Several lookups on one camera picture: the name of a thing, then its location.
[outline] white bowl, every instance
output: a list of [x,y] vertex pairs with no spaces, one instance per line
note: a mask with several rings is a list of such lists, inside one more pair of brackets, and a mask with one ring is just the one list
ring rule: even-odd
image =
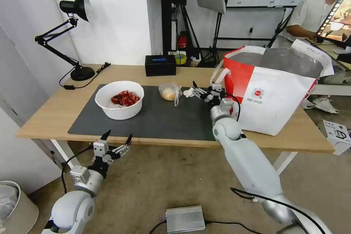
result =
[[[120,106],[113,104],[111,98],[122,91],[134,92],[135,95],[140,97],[140,100],[129,107],[120,108]],[[107,84],[102,87],[95,96],[95,102],[99,105],[104,113],[114,120],[125,120],[132,118],[140,112],[143,105],[144,89],[143,87],[131,81],[118,81]]]

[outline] black lamp shade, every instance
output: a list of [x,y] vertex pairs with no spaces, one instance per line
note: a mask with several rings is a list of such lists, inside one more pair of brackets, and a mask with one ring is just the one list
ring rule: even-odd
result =
[[60,1],[60,9],[67,14],[77,14],[80,18],[89,22],[91,18],[90,1],[89,0],[74,0]]

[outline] light stand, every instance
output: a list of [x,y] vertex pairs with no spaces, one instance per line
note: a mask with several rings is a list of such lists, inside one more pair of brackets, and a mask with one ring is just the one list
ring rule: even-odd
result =
[[[70,58],[58,50],[54,49],[52,46],[48,44],[49,41],[53,40],[54,38],[57,38],[58,36],[70,31],[71,29],[75,28],[77,26],[78,19],[73,16],[73,14],[77,14],[80,16],[82,19],[85,21],[88,21],[88,18],[90,18],[90,2],[89,0],[75,0],[75,1],[61,1],[60,2],[60,9],[67,13],[68,16],[71,18],[68,19],[66,22],[62,23],[61,25],[58,25],[57,27],[53,28],[52,30],[49,30],[48,32],[36,36],[35,37],[35,42],[38,43],[39,45],[45,47],[47,50],[51,51],[55,55],[59,56],[72,66],[74,66],[74,70],[71,72],[71,79],[75,81],[83,81],[83,80],[88,80],[92,78],[95,75],[95,71],[90,68],[90,67],[83,67],[79,64],[79,61]],[[59,32],[59,33],[53,33],[53,31],[65,26],[66,24],[70,23],[71,27]]]

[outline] bag logo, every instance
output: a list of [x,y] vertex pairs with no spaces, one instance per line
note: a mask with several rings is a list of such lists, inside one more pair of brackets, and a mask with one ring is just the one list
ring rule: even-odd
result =
[[262,99],[263,95],[264,95],[264,90],[260,88],[256,88],[253,90],[252,97]]

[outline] white tissue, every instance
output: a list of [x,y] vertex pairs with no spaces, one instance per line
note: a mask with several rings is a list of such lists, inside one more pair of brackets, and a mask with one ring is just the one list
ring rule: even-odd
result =
[[191,97],[194,97],[193,91],[194,91],[194,89],[190,88],[188,90],[183,91],[183,94],[186,98],[191,98]]

